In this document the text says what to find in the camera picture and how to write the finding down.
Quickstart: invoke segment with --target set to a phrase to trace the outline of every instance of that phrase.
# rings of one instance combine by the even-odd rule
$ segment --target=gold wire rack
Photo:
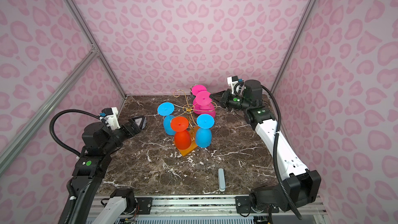
[[[186,104],[185,104],[184,106],[182,106],[182,107],[179,106],[179,105],[176,105],[176,104],[174,104],[174,103],[172,103],[172,104],[173,104],[174,106],[176,106],[176,107],[182,108],[182,111],[183,111],[183,112],[182,112],[180,115],[178,115],[178,116],[182,116],[183,114],[186,114],[186,115],[187,115],[187,120],[188,120],[189,125],[190,125],[190,127],[191,127],[192,129],[193,129],[194,126],[197,126],[197,124],[196,124],[196,122],[195,122],[195,119],[193,118],[193,115],[192,115],[192,113],[193,113],[194,111],[196,111],[196,112],[212,112],[212,111],[216,111],[216,108],[218,107],[217,104],[216,104],[215,102],[211,101],[210,103],[214,105],[214,110],[195,110],[195,106],[197,105],[197,103],[194,104],[194,105],[191,104],[191,103],[188,101],[187,94],[184,92],[184,90],[178,89],[178,90],[174,91],[174,92],[173,92],[173,96],[176,97],[176,98],[180,97],[180,96],[181,96],[180,92],[184,93],[184,97],[185,97]]]

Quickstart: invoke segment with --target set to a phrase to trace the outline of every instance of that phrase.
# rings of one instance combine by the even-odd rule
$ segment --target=side wall
[[[398,0],[320,0],[277,90],[334,223],[398,222]]]
[[[128,94],[274,81],[308,0],[75,0]]]
[[[0,0],[0,153],[86,56],[62,0]]]
[[[58,112],[81,109],[98,114],[105,107],[119,107],[120,94],[98,59],[67,94],[51,117],[39,129],[23,152],[0,178],[1,223],[57,222],[68,197],[76,155],[58,146],[49,134],[49,122]],[[74,113],[61,116],[55,125],[57,136],[81,150],[84,127],[96,119]]]

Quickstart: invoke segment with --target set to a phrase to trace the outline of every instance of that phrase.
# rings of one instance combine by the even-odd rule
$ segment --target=blue cup
[[[210,129],[199,128],[196,131],[195,142],[200,148],[206,148],[211,144]]]
[[[174,116],[171,114],[164,117],[163,127],[164,127],[164,130],[166,131],[167,135],[175,135],[176,134],[176,131],[174,131],[170,125],[173,118],[174,118]]]

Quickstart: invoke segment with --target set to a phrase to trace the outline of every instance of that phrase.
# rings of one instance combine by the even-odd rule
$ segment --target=heart pattern
[[[62,0],[4,0],[0,152],[91,49]]]
[[[395,2],[320,0],[276,92],[332,223],[398,222]]]
[[[124,90],[134,95],[187,90],[199,82],[190,78],[217,92],[232,75],[270,87],[307,1],[76,0],[98,42],[106,39],[102,51]]]
[[[18,97],[28,96],[20,88]],[[58,146],[49,134],[51,118],[66,109],[81,109],[98,114],[105,107],[118,107],[122,102],[111,78],[95,59],[36,135],[0,178],[0,217],[4,223],[53,223],[58,220],[68,192],[76,156]],[[96,119],[82,114],[65,114],[56,125],[57,136],[70,147],[81,150],[84,127]],[[6,140],[1,136],[2,145]]]

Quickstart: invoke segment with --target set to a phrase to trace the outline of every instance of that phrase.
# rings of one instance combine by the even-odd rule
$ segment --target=marble tabletop
[[[264,105],[269,102],[264,98]],[[242,111],[218,107],[209,147],[196,148],[183,157],[165,133],[157,107],[163,102],[184,105],[185,98],[129,96],[119,123],[145,115],[147,126],[124,142],[112,155],[97,194],[110,195],[116,188],[132,187],[136,195],[248,194],[259,186],[276,185],[272,157],[260,137],[247,125]],[[174,115],[182,113],[176,107]],[[218,189],[218,169],[225,173],[226,190]]]

